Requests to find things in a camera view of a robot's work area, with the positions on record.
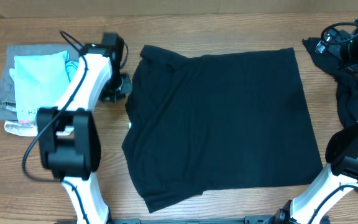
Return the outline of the black t-shirt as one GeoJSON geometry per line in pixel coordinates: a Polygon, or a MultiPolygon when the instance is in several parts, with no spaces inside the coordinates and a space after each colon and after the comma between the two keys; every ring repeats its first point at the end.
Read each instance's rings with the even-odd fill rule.
{"type": "Polygon", "coordinates": [[[146,45],[140,57],[122,150],[149,212],[321,172],[293,49],[188,58],[146,45]]]}

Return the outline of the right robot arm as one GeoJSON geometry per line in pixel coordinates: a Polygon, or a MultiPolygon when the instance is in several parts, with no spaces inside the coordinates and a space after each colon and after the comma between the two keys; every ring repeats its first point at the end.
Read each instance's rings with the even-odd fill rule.
{"type": "MultiPolygon", "coordinates": [[[[340,71],[358,80],[358,17],[348,33],[326,27],[313,53],[332,58],[340,71]]],[[[245,223],[329,223],[326,213],[347,193],[358,188],[358,114],[354,124],[334,134],[325,153],[326,165],[310,186],[298,197],[289,200],[273,216],[245,217],[245,223]]]]}

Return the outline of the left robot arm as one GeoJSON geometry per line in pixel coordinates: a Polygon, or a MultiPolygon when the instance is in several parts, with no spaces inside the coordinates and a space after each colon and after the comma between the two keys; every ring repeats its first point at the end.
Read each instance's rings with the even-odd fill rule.
{"type": "Polygon", "coordinates": [[[69,87],[52,108],[37,112],[43,167],[52,182],[66,190],[76,212],[76,223],[112,223],[111,212],[99,188],[101,162],[93,111],[98,101],[117,102],[132,90],[126,64],[128,46],[117,33],[105,33],[99,44],[81,45],[68,33],[61,36],[78,52],[79,67],[69,87]]]}

